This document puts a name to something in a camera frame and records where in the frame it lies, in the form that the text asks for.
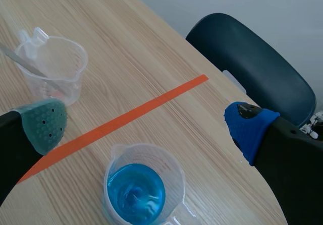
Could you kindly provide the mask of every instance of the metal spoon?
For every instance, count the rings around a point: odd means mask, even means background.
[[[13,61],[24,67],[26,70],[28,70],[30,73],[48,78],[46,75],[44,75],[40,70],[36,69],[35,67],[31,66],[27,61],[20,58],[18,55],[16,55],[13,51],[11,51],[9,48],[7,48],[3,43],[0,42],[0,50],[9,58],[11,58]],[[45,80],[49,85],[51,85],[56,90],[60,91],[64,95],[67,95],[66,92],[53,80]]]

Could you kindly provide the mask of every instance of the chair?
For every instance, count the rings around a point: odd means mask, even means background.
[[[231,16],[215,13],[186,37],[219,70],[229,71],[260,107],[302,127],[316,98],[299,73],[271,46]]]

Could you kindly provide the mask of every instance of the measuring cup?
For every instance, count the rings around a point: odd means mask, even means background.
[[[83,71],[88,62],[84,48],[66,38],[48,36],[39,27],[34,29],[32,37],[25,30],[21,30],[19,36],[21,44],[16,54],[45,76],[31,73],[17,64],[34,99],[54,97],[66,106],[73,104],[80,96]],[[55,82],[59,90],[48,80]]]
[[[165,204],[153,225],[198,225],[196,216],[184,203],[185,176],[175,157],[162,148],[151,144],[115,145],[112,161],[104,177],[104,208],[109,218],[118,225],[131,225],[123,220],[112,206],[107,191],[107,183],[120,168],[129,164],[143,164],[153,169],[161,178],[165,188]]]

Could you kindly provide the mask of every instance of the green gripper pad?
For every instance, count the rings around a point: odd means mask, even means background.
[[[54,98],[45,99],[15,111],[20,113],[24,132],[38,153],[46,155],[58,145],[67,122],[63,102]]]

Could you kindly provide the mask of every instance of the wood grain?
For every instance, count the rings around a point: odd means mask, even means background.
[[[111,147],[141,142],[179,160],[186,202],[202,224],[286,224],[223,118],[230,101],[252,101],[140,0],[0,0],[1,42],[14,49],[18,31],[36,26],[89,54],[62,143],[201,74],[209,80],[18,184],[0,208],[0,224],[110,224],[101,201]],[[17,67],[3,56],[0,64],[0,112],[30,103]]]

